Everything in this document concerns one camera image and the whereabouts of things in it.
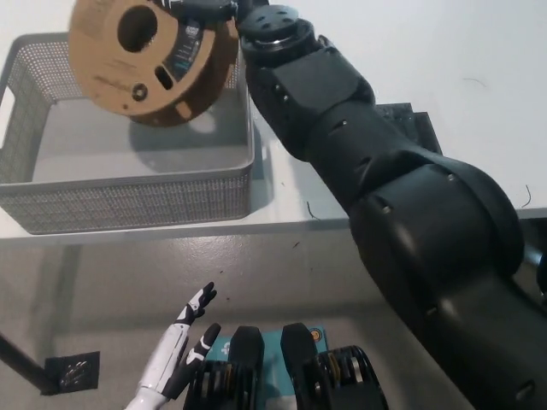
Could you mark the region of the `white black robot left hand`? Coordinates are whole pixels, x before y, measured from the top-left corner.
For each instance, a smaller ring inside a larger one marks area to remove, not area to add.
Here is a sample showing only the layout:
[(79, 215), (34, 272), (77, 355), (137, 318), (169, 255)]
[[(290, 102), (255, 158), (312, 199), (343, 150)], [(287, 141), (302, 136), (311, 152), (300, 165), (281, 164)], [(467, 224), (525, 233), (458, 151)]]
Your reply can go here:
[(213, 323), (191, 348), (187, 347), (189, 332), (196, 319), (204, 316), (205, 308), (216, 295), (215, 284), (206, 284), (165, 330), (148, 360), (136, 395), (128, 405), (130, 409), (160, 409), (177, 399), (193, 380), (219, 336), (221, 326)]

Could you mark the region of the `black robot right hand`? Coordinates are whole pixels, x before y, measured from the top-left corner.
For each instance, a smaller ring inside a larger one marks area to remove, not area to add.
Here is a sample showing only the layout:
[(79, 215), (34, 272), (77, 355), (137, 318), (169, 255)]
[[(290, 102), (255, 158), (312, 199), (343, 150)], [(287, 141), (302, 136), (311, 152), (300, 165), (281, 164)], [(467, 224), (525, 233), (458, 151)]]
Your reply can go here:
[(236, 13), (237, 5), (227, 0), (167, 0), (160, 5), (176, 18), (192, 18), (203, 21), (228, 21)]

